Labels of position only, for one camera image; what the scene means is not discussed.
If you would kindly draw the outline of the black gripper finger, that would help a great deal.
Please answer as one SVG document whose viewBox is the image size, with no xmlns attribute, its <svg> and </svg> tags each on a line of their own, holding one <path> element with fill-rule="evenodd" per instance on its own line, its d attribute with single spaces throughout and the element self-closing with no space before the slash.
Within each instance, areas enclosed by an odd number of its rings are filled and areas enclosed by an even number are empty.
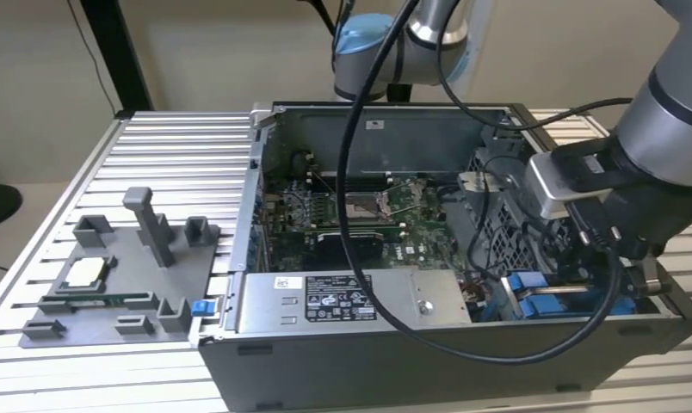
<svg viewBox="0 0 692 413">
<path fill-rule="evenodd" d="M 555 277 L 561 282 L 594 282 L 605 255 L 582 244 L 569 244 L 555 258 Z"/>
<path fill-rule="evenodd" d="M 672 282 L 662 278 L 662 266 L 647 254 L 625 268 L 627 276 L 626 292 L 631 298 L 645 298 L 672 291 Z"/>
</svg>

